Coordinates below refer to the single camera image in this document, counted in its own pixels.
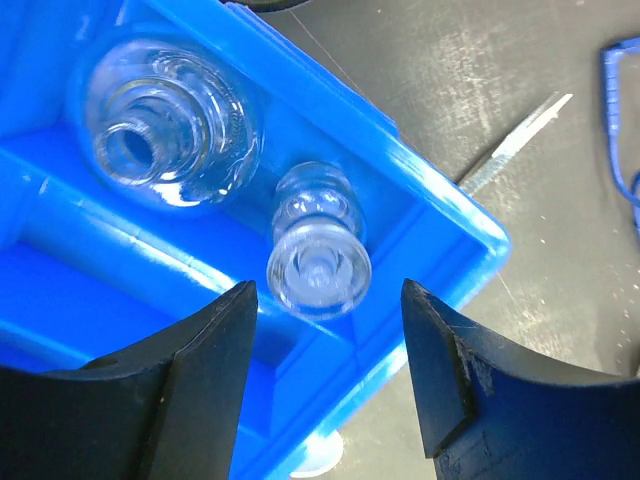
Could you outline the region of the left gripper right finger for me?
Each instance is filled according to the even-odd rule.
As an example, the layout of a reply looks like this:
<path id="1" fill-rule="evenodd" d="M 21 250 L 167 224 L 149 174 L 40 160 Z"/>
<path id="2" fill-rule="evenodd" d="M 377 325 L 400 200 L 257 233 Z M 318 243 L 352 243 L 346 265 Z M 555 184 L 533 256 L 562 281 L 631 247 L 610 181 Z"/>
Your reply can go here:
<path id="1" fill-rule="evenodd" d="M 425 456 L 440 479 L 635 479 L 639 382 L 539 354 L 418 282 L 402 321 Z"/>

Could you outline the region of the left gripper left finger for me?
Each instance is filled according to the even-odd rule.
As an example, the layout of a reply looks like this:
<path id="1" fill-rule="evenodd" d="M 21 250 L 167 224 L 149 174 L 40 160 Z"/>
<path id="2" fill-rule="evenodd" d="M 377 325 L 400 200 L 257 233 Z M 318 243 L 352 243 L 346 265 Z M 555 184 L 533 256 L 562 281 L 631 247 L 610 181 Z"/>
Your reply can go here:
<path id="1" fill-rule="evenodd" d="M 74 370 L 1 370 L 5 479 L 225 479 L 257 324 L 243 281 Z"/>

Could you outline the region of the white round dish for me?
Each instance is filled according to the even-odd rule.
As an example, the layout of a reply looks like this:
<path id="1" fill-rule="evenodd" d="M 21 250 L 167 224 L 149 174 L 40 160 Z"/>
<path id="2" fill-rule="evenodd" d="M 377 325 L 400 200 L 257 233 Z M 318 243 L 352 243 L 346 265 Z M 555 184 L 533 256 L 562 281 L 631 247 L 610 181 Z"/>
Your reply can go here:
<path id="1" fill-rule="evenodd" d="M 344 441 L 334 430 L 328 435 L 312 434 L 305 441 L 306 454 L 302 463 L 289 475 L 291 479 L 310 479 L 335 468 L 344 454 Z"/>

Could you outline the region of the small glass beaker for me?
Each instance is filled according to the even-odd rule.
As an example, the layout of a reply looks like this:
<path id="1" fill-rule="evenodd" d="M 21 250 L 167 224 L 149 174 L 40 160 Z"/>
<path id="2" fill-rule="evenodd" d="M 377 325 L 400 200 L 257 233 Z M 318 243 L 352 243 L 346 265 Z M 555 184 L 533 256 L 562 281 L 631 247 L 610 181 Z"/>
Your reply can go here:
<path id="1" fill-rule="evenodd" d="M 275 202 L 266 269 L 274 298 L 312 322 L 351 312 L 369 290 L 372 265 L 364 213 L 348 179 L 330 164 L 298 164 L 279 181 Z"/>

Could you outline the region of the round glass flask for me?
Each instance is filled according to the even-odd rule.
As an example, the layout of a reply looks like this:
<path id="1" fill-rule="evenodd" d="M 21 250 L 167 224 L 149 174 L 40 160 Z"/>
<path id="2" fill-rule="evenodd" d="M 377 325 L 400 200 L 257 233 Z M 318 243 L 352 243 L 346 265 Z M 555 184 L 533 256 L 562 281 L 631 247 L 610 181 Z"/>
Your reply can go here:
<path id="1" fill-rule="evenodd" d="M 263 129 L 254 87 L 193 43 L 120 41 L 95 64 L 81 98 L 90 165 L 140 204 L 219 205 L 258 169 Z"/>

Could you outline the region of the blue frame safety goggles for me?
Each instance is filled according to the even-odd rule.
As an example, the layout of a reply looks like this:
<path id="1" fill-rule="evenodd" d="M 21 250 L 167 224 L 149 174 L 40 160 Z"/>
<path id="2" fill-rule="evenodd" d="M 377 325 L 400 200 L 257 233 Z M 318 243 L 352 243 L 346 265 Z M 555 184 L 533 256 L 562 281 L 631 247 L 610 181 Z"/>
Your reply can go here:
<path id="1" fill-rule="evenodd" d="M 639 208 L 639 196 L 636 193 L 639 186 L 639 177 L 635 176 L 632 186 L 628 187 L 623 178 L 619 162 L 618 136 L 621 125 L 619 64 L 624 56 L 638 53 L 638 37 L 616 42 L 600 52 L 603 123 L 609 170 L 617 190 L 635 209 Z"/>

